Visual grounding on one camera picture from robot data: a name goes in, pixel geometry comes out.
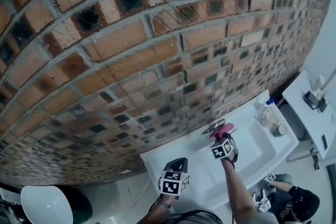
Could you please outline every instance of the sink basin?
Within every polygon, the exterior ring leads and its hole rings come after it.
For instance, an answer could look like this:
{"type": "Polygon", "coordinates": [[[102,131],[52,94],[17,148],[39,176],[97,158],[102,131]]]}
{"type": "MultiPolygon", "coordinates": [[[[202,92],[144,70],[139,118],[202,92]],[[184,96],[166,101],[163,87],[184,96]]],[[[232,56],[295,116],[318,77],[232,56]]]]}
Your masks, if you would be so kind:
{"type": "MultiPolygon", "coordinates": [[[[271,108],[276,118],[287,126],[286,135],[275,138],[268,128],[262,127],[255,119],[257,110],[254,108],[254,104],[261,100],[266,101],[268,97],[268,91],[265,91],[222,117],[237,128],[232,133],[239,150],[236,171],[247,188],[252,187],[267,175],[298,144],[297,138],[275,105],[272,105],[271,108]]],[[[228,202],[224,169],[221,162],[215,160],[210,151],[214,139],[209,136],[201,136],[201,133],[211,124],[213,123],[141,154],[158,193],[157,184],[165,164],[176,158],[188,158],[190,184],[180,196],[179,201],[175,203],[175,211],[195,208],[214,210],[228,202]]]]}

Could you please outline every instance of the cable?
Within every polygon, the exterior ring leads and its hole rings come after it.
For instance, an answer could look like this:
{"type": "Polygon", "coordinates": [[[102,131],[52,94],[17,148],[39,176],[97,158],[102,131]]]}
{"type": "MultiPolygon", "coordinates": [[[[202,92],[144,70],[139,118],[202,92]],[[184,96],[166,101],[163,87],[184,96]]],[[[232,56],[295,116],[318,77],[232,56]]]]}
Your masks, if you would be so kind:
{"type": "Polygon", "coordinates": [[[146,192],[146,190],[147,190],[147,188],[148,188],[148,185],[149,185],[150,180],[151,180],[151,178],[148,176],[147,184],[146,184],[146,186],[143,188],[141,195],[140,195],[139,198],[136,200],[135,204],[127,210],[126,214],[124,215],[124,217],[123,217],[122,219],[120,219],[120,221],[118,222],[118,224],[120,224],[120,223],[127,217],[129,211],[131,211],[131,210],[138,204],[139,200],[140,200],[140,199],[142,198],[142,196],[145,194],[145,192],[146,192]]]}

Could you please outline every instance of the soap dispenser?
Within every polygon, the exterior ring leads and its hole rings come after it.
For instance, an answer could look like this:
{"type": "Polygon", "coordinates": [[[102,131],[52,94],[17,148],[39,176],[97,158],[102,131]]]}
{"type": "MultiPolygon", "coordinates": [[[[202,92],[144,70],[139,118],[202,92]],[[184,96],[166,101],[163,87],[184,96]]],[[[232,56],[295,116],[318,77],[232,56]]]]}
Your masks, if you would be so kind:
{"type": "Polygon", "coordinates": [[[263,103],[258,110],[258,120],[263,127],[268,127],[270,125],[269,118],[272,114],[271,105],[274,103],[274,98],[270,97],[265,103],[263,103]]]}

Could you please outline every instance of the brick wall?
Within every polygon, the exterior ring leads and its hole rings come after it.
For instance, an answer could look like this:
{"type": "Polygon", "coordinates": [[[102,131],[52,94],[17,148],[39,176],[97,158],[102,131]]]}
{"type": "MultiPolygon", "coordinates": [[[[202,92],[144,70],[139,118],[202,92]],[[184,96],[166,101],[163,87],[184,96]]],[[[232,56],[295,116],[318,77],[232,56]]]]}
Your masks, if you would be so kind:
{"type": "Polygon", "coordinates": [[[0,181],[144,171],[140,153],[296,72],[329,1],[0,0],[0,181]]]}

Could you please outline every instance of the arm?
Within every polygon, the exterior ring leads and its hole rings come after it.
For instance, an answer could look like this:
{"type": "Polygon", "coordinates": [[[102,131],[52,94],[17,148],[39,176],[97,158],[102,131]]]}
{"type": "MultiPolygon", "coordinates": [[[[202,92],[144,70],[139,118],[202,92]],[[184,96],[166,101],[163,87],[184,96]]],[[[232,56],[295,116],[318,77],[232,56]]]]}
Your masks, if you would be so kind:
{"type": "MultiPolygon", "coordinates": [[[[162,199],[169,204],[172,204],[175,200],[175,196],[163,195],[162,199]]],[[[156,204],[146,216],[143,217],[137,224],[161,224],[164,216],[167,213],[167,209],[161,205],[156,204]]]]}
{"type": "Polygon", "coordinates": [[[291,188],[293,187],[293,185],[291,183],[288,182],[279,182],[279,181],[272,181],[271,183],[269,183],[270,186],[281,189],[285,192],[289,192],[291,190],[291,188]]]}
{"type": "Polygon", "coordinates": [[[232,164],[228,160],[223,160],[222,165],[225,170],[227,191],[232,213],[237,224],[240,224],[248,215],[256,213],[257,208],[251,194],[238,177],[232,164]]]}

